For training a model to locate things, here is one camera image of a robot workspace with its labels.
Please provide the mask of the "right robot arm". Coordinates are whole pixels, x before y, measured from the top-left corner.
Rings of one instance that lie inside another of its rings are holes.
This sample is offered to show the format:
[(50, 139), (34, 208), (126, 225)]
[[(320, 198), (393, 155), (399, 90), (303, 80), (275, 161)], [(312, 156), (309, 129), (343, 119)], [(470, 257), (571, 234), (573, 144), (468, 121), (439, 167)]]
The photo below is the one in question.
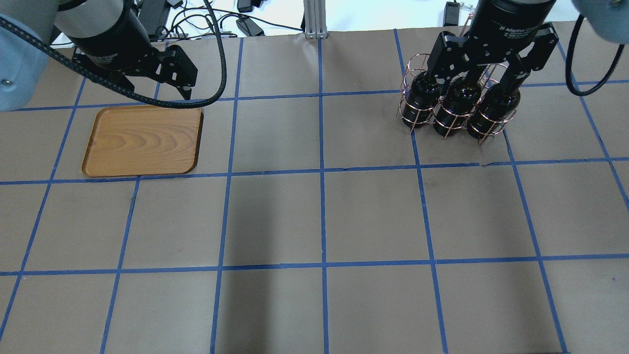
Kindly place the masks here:
[[(463, 36), (442, 32), (428, 59), (425, 78), (448, 81), (454, 76), (491, 63), (508, 63), (500, 86), (505, 92), (521, 87), (530, 72), (543, 69), (558, 38), (546, 22), (553, 0), (481, 0), (472, 24)], [(588, 96), (611, 77), (628, 43), (628, 2), (626, 0), (575, 0), (579, 11), (569, 40), (565, 69), (566, 85), (576, 96)], [(589, 90), (578, 90), (572, 80), (576, 40), (585, 20), (600, 38), (617, 43), (618, 50), (602, 80)]]

